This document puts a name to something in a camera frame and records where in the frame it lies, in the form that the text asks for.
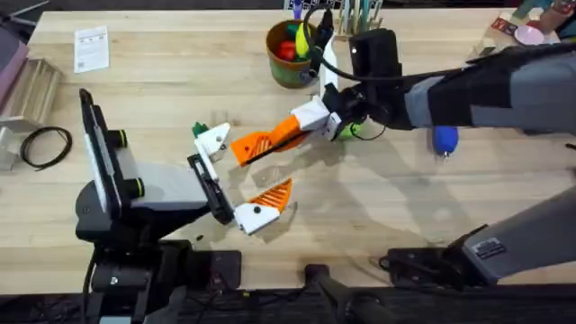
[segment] pink object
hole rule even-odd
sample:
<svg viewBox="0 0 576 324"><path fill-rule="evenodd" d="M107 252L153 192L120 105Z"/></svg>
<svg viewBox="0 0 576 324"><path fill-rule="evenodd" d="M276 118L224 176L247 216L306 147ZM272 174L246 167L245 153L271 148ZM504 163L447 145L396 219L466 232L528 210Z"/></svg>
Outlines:
<svg viewBox="0 0 576 324"><path fill-rule="evenodd" d="M544 42L542 32L531 26L518 26L514 38L523 45L540 45Z"/></svg>

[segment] blue object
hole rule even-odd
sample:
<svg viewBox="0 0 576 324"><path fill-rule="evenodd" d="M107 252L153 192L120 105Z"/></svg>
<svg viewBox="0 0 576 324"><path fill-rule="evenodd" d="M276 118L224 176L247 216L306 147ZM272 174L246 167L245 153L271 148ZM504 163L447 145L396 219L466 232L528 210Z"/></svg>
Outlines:
<svg viewBox="0 0 576 324"><path fill-rule="evenodd" d="M449 157L458 146L458 129L452 126L434 128L434 151L442 157Z"/></svg>
<svg viewBox="0 0 576 324"><path fill-rule="evenodd" d="M302 0L294 0L292 9L294 10L294 19L300 20L302 18Z"/></svg>

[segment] green part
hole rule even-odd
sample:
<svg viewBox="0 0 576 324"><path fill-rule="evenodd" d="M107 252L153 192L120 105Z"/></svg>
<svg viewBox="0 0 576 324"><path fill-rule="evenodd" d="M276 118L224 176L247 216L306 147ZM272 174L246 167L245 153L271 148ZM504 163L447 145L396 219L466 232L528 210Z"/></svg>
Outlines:
<svg viewBox="0 0 576 324"><path fill-rule="evenodd" d="M194 134L194 136L198 139L198 135L204 133L205 131L209 130L210 128L208 128L208 126L206 126L206 124L200 124L198 121L194 124L194 126L192 127L192 133Z"/></svg>
<svg viewBox="0 0 576 324"><path fill-rule="evenodd" d="M340 140L347 140L347 139L353 138L354 135L352 135L352 130L350 130L352 127L354 127L354 133L357 134L362 129L362 124L351 123L351 124L347 125L340 132L340 135L338 136L338 138Z"/></svg>
<svg viewBox="0 0 576 324"><path fill-rule="evenodd" d="M289 24L288 26L286 26L286 37L288 38L288 41L294 41L296 40L296 32L298 31L298 25L297 24Z"/></svg>

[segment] black bracket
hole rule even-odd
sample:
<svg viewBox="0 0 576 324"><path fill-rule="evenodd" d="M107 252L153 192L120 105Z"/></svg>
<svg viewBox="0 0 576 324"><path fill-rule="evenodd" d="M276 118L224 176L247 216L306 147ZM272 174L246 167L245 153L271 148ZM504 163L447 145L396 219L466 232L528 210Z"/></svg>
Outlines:
<svg viewBox="0 0 576 324"><path fill-rule="evenodd" d="M379 266L399 287L452 288L486 286L476 267L463 252L464 242L486 225L460 237L448 247L391 248Z"/></svg>
<svg viewBox="0 0 576 324"><path fill-rule="evenodd" d="M232 206L230 206L230 203L226 199L222 188L210 178L210 174L208 174L206 165L200 155L194 154L188 157L188 164L196 173L198 181L204 190L204 194L206 194L212 216L221 224L226 225L230 223L234 219Z"/></svg>

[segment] plastic container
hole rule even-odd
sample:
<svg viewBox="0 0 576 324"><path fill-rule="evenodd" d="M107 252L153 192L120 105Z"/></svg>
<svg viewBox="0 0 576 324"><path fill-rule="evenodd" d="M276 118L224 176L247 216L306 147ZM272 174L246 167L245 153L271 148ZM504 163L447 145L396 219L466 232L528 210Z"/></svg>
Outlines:
<svg viewBox="0 0 576 324"><path fill-rule="evenodd" d="M283 87L298 89L308 86L313 78L308 75L311 61L289 62L278 58L275 53L282 41L287 41L286 27L289 24L300 24L302 21L289 20L277 23L266 35L266 51L270 61L270 71L274 80ZM316 35L316 27L309 25L311 37Z"/></svg>

